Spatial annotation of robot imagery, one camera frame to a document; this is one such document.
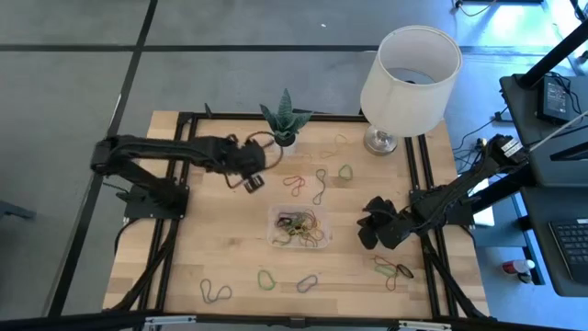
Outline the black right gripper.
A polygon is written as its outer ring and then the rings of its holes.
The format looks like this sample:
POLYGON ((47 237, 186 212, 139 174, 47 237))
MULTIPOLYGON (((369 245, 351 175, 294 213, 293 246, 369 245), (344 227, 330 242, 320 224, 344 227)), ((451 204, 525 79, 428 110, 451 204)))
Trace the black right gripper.
POLYGON ((379 240, 388 249, 395 249, 412 232, 413 220, 404 213, 398 213, 391 200, 377 196, 366 205, 365 212, 370 215, 356 223, 360 226, 357 235, 367 250, 373 250, 379 240), (382 218, 375 213, 388 215, 383 224, 382 218))

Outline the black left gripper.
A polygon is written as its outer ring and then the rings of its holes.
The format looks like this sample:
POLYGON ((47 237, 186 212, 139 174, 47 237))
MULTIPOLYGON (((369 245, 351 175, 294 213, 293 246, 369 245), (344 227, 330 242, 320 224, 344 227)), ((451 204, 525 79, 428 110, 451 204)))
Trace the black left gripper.
MULTIPOLYGON (((236 136, 210 136, 209 138, 212 151, 212 163, 209 171, 222 175, 236 175, 238 169, 235 156, 239 151, 238 138, 236 136)), ((244 163, 241 176, 246 191, 254 193, 265 184, 260 175, 266 167, 264 147, 258 141, 248 139, 244 142, 240 151, 243 156, 253 158, 244 163)))

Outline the teal rubber band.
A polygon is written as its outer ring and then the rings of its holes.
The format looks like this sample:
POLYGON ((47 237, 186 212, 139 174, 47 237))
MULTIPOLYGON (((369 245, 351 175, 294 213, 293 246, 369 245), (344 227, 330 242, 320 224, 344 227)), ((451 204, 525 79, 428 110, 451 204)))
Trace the teal rubber band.
POLYGON ((206 304, 213 304, 218 301, 230 300, 232 288, 229 285, 222 285, 215 294, 212 293, 213 286, 210 279, 203 279, 199 283, 202 300, 206 304))
POLYGON ((326 190, 327 170, 320 168, 316 171, 315 176, 316 176, 317 180, 320 182, 320 184, 322 185, 322 187, 318 191, 318 193, 313 197, 312 203, 314 205, 321 205, 322 204, 322 196, 326 190))

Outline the clear plastic bin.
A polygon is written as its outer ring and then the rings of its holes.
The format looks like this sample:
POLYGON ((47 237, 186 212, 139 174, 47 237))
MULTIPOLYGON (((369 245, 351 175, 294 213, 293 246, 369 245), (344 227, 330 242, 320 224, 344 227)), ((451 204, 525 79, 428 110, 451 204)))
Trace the clear plastic bin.
POLYGON ((297 249, 323 249, 332 239, 330 224, 325 208, 318 205, 278 204, 269 208, 266 228, 266 241, 274 247, 297 249), (293 224, 288 229, 276 228, 275 221, 280 217, 290 217, 293 224), (320 228, 324 238, 317 247, 300 237, 303 231, 293 229, 303 223, 307 228, 320 228))

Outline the yellow rubber band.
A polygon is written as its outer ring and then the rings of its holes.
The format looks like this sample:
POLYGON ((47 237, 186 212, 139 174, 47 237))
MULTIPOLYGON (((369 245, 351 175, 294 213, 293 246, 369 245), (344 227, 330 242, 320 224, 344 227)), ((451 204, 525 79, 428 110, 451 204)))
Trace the yellow rubber band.
POLYGON ((342 150, 342 146, 346 144, 348 144, 347 137, 343 134, 338 133, 334 136, 333 149, 320 151, 319 156, 321 159, 326 159, 339 155, 342 150))

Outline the blue rubber band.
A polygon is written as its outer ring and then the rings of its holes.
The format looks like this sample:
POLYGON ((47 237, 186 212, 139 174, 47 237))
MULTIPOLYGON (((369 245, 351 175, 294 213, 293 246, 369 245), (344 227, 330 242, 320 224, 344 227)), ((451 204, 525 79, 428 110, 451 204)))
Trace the blue rubber band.
POLYGON ((310 274, 296 284, 296 290, 299 293, 306 293, 318 284, 318 277, 310 274))

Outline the white plant pot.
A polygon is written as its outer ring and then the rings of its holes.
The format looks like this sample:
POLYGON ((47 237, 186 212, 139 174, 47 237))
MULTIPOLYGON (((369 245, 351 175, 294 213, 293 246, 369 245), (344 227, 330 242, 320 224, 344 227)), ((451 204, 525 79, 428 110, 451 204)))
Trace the white plant pot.
POLYGON ((275 139, 274 150, 282 152, 284 156, 295 154, 297 145, 297 135, 290 134, 287 138, 277 136, 275 139))

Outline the green snake plant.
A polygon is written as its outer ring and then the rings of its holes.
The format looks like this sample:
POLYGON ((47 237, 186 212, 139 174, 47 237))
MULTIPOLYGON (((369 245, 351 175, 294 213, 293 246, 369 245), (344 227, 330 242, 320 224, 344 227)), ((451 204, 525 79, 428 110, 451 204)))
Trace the green snake plant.
POLYGON ((260 104, 260 109, 274 136, 281 142, 295 137, 312 116, 312 112, 294 112, 291 96, 286 88, 279 100, 277 112, 272 112, 263 104, 260 104))

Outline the silver lamp base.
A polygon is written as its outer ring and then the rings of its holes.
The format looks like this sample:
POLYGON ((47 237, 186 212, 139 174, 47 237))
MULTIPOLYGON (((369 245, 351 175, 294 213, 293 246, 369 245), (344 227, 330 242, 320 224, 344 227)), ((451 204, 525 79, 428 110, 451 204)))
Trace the silver lamp base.
POLYGON ((365 131, 364 146, 374 155, 391 154, 395 151, 397 145, 398 139, 395 136, 377 129, 374 125, 370 125, 365 131))

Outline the white lamp shade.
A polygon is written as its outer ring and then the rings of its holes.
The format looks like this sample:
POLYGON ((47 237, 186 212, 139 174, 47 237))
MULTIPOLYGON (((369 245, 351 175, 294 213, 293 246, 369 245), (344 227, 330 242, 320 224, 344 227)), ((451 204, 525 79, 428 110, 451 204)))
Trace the white lamp shade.
POLYGON ((392 31, 380 43, 361 90, 367 121, 397 137, 431 131, 444 118, 462 64, 458 44, 440 29, 392 31))

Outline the red white bottle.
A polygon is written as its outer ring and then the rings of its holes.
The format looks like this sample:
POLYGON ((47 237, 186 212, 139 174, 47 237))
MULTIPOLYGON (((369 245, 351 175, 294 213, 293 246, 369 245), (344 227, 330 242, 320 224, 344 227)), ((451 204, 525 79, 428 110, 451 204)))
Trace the red white bottle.
POLYGON ((516 259, 502 263, 502 270, 506 274, 516 275, 523 283, 532 283, 531 271, 536 264, 530 259, 516 259))

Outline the black computer keyboard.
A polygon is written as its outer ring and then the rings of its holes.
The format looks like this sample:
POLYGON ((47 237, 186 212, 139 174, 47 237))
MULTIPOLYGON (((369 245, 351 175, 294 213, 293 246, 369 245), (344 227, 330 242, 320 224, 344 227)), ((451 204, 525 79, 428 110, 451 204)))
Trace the black computer keyboard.
POLYGON ((548 224, 572 280, 588 285, 588 219, 548 224))

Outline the black power box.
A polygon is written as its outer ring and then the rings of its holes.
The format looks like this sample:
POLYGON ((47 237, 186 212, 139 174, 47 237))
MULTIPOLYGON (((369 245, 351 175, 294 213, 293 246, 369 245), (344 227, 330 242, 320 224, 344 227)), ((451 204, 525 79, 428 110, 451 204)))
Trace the black power box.
POLYGON ((569 84, 555 74, 546 75, 538 90, 537 118, 555 125, 562 125, 571 120, 569 84))

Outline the black diagonal pole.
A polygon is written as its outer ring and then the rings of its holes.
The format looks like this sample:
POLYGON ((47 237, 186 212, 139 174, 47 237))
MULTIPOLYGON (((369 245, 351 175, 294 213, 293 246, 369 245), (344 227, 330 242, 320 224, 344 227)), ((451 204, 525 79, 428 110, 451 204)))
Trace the black diagonal pole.
POLYGON ((572 33, 557 44, 548 54, 536 63, 525 74, 520 76, 517 83, 524 89, 534 86, 542 77, 550 72, 557 64, 566 59, 578 47, 588 40, 588 19, 584 20, 572 33))

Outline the silver aluminium bracket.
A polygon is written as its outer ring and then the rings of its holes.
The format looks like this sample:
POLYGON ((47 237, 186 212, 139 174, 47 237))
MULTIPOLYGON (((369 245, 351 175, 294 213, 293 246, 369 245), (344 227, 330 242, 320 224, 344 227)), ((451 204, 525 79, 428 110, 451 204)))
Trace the silver aluminium bracket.
POLYGON ((408 320, 401 320, 398 328, 402 331, 452 331, 450 324, 408 320))
POLYGON ((157 328, 166 325, 194 324, 196 321, 195 315, 149 316, 145 318, 143 325, 157 328))

